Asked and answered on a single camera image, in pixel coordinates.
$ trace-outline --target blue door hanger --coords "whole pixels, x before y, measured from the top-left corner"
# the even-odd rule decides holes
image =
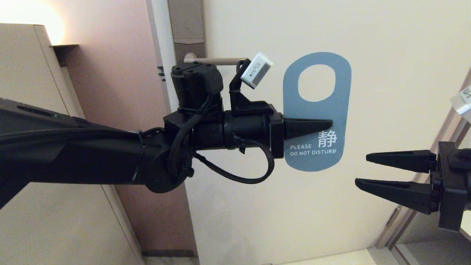
[[[314,65],[326,65],[335,72],[332,94],[317,102],[303,99],[298,87],[301,73]],[[333,120],[330,129],[284,142],[284,157],[289,166],[302,171],[320,171],[340,161],[345,145],[350,85],[350,64],[344,57],[335,53],[311,53],[288,67],[283,79],[284,116]]]

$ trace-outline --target chinese character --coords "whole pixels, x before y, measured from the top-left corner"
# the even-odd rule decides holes
[[[319,147],[331,147],[337,141],[337,135],[334,131],[329,130],[319,133]]]

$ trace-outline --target floor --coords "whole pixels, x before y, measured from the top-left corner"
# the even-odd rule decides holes
[[[199,265],[197,258],[144,257],[146,265]],[[387,248],[368,248],[283,265],[399,265]]]

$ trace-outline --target door hanger hole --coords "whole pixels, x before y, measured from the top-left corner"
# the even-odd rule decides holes
[[[310,66],[299,76],[299,95],[307,101],[321,101],[333,93],[335,72],[326,65]]]

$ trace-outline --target pink wall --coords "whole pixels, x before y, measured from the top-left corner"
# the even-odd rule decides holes
[[[61,44],[79,44],[67,67],[88,120],[135,131],[168,113],[144,0],[49,0],[61,16]],[[154,194],[117,187],[143,250],[196,245],[185,188]]]

